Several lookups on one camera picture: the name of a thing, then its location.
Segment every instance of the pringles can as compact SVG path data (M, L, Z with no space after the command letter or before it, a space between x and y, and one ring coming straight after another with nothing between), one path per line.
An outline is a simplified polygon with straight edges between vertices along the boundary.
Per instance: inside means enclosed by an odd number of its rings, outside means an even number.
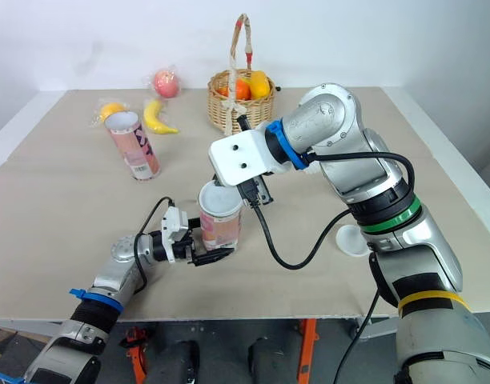
M159 173L158 159L135 112L126 110L111 114L104 125L134 178L149 180Z
M200 227L207 250L236 248L242 204L235 186L216 186L211 181L200 190Z

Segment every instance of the woven basket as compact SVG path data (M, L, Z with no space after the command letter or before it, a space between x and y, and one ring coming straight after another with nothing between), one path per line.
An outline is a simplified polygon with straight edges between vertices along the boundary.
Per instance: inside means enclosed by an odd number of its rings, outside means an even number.
M247 44L245 45L245 55L247 56L247 68L245 70L236 69L236 45L238 44L239 32L242 25L245 25ZM241 14L236 22L235 32L232 37L231 56L229 70L220 72L213 76L207 83L207 115L214 126L219 128L226 136L241 132L236 118L246 114L252 128L256 127L264 120L270 120L273 112L275 84L268 78L270 83L270 93L265 98L256 100L236 100L236 79L239 77L250 78L252 62L251 45L251 24L246 14ZM229 97L222 96L217 89L225 86L229 87Z

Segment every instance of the basket handle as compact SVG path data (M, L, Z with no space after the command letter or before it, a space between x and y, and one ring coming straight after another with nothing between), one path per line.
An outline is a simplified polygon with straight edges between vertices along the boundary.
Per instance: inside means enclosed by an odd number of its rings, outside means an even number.
M227 87L229 88L229 96L227 100L222 100L222 105L226 108L226 128L224 134L229 136L232 134L232 119L231 112L235 110L238 114L245 114L247 108L236 103L236 78L238 71L236 69L236 45L238 44L239 32L242 30L242 25L245 25L245 35L247 43L245 44L245 55L247 56L247 69L251 69L252 64L252 44L251 44L251 22L247 14L241 14L236 20L235 32L232 35L231 55L229 57L229 80Z
M245 25L245 36L247 39L245 55L247 56L247 69L250 70L252 64L251 22L247 14L241 14L238 20L236 20L235 32L232 35L231 59L236 61L236 45L238 44L238 37L242 30L242 25Z

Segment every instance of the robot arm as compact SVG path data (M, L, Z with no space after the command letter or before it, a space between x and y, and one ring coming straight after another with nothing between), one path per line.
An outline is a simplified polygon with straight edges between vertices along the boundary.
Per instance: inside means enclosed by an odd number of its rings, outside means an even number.
M209 155L219 181L240 191L261 174L319 160L372 250L380 295L399 308L396 382L490 382L490 338L456 294L460 264L413 180L407 184L398 165L380 157L385 152L382 138L363 128L354 96L323 84L288 116L218 140ZM253 194L247 197L257 205Z
M191 231L200 226L198 218L171 203L163 216L162 230L137 237L137 256L145 274L160 262L187 260L195 266L216 262L234 249L220 248L195 254ZM26 382L47 384L92 384L101 363L98 359L118 316L142 284L135 260L135 236L121 238L111 247L110 258L95 277L89 290L71 290L81 299L70 319L42 349L26 370Z

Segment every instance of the banana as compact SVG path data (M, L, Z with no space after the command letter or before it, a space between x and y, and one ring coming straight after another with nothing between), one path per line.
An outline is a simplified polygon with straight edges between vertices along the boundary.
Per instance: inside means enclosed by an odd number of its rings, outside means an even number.
M155 134L177 134L179 131L158 120L162 103L159 100L149 102L143 110L143 121Z

